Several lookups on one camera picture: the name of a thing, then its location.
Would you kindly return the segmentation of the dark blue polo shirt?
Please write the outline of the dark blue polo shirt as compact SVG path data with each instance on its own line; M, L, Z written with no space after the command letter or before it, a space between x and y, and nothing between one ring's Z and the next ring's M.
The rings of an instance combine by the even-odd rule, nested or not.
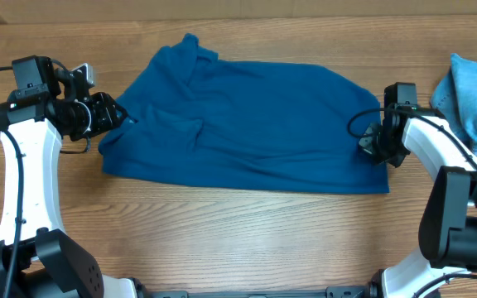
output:
M358 149L379 119L366 89L319 65L227 61L194 35L162 47L118 102L103 170L199 187L384 194L385 165Z

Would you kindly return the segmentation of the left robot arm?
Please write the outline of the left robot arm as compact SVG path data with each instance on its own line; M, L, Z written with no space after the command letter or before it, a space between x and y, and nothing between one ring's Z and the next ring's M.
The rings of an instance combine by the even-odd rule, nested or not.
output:
M119 127L126 110L95 92L94 72L32 55L10 65L17 87L0 103L5 185L0 297L144 297L134 278L104 275L65 232L58 161L65 138L89 140Z

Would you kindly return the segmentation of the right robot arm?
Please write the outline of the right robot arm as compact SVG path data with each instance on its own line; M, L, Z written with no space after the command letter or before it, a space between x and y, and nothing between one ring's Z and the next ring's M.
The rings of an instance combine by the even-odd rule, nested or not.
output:
M444 116L417 103L415 84L384 90L383 120L359 135L359 150L376 164L399 167L413 154L434 185L418 229L418 247L378 271L359 297L438 297L454 279L477 280L477 157Z

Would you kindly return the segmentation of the light blue denim jeans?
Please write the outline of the light blue denim jeans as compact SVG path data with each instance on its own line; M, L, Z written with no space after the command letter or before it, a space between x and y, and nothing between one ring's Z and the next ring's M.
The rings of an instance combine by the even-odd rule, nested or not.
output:
M436 86L430 105L440 111L451 131L477 156L477 62L456 53Z

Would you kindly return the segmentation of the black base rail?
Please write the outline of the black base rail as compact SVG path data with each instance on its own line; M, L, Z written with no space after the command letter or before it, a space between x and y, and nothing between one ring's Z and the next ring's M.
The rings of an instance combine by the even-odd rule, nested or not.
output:
M363 286L327 286L324 290L286 291L149 291L136 286L137 298L383 298L383 290L374 278Z

